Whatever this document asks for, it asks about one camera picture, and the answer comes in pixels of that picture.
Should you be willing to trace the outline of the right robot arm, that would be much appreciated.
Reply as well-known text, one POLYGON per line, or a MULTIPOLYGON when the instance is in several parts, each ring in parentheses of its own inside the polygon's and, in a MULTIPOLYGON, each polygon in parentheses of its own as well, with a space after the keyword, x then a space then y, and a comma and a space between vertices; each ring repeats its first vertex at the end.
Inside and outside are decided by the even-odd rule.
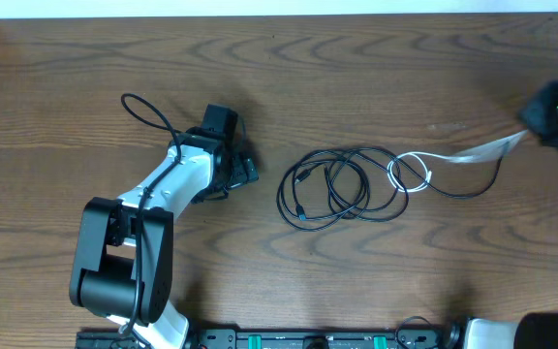
POLYGON ((464 285, 439 348, 558 348, 558 80, 518 117, 546 153, 515 157, 502 201, 428 235, 464 285))

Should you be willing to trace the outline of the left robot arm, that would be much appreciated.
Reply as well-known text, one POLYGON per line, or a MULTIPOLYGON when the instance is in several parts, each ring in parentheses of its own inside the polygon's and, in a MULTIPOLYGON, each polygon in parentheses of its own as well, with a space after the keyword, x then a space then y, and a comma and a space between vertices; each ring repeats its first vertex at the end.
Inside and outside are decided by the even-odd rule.
POLYGON ((171 303, 173 225, 190 204, 223 200, 258 178, 233 139, 235 111, 206 108, 200 126, 174 135, 162 163, 114 200, 83 209, 69 286, 71 303, 119 325, 78 333, 78 348, 183 348, 189 320, 171 303))

